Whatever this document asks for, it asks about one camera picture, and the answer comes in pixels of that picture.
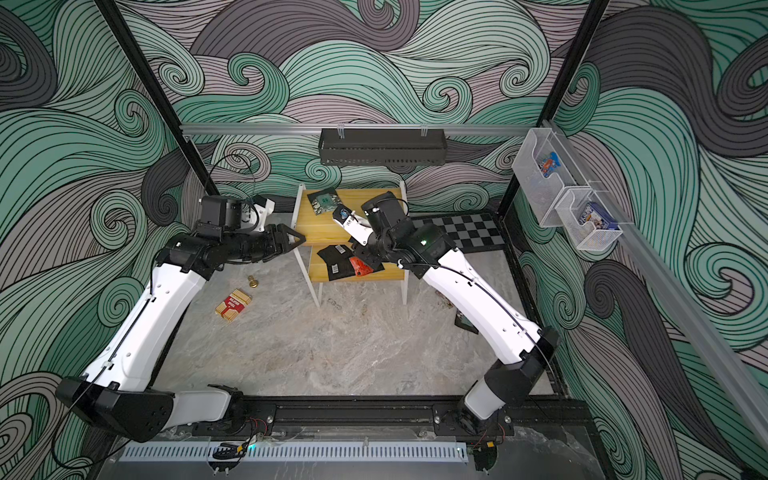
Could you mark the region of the jasmine tea bag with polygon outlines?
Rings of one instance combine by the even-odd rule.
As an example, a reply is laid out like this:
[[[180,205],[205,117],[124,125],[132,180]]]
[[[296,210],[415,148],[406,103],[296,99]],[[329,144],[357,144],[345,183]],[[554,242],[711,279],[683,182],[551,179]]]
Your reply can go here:
[[[456,312],[454,325],[462,330],[478,335],[479,330],[469,321],[469,319],[460,311]]]
[[[343,203],[334,188],[326,188],[307,194],[307,199],[315,215],[332,213]]]

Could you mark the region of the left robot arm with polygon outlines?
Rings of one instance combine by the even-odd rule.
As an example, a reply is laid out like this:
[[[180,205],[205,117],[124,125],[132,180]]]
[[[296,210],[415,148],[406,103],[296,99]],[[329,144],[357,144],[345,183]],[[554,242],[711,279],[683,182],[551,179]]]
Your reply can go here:
[[[203,197],[192,232],[173,236],[152,257],[148,284],[117,333],[81,375],[60,381],[56,398],[88,425],[135,442],[233,416],[236,389],[172,393],[151,386],[172,334],[214,273],[268,262],[305,242],[291,227],[268,223],[273,209],[263,197]]]

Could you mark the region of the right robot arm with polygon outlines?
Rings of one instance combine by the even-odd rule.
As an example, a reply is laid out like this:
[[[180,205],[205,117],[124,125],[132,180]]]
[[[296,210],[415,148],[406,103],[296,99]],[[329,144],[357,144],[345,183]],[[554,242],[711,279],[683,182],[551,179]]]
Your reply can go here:
[[[372,249],[373,256],[417,278],[446,297],[478,331],[496,355],[495,363],[460,400],[457,421],[476,435],[504,407],[517,407],[550,366],[560,335],[527,319],[475,270],[445,230],[417,227],[402,201],[387,191],[363,204],[359,227],[353,214],[343,222],[350,236]]]

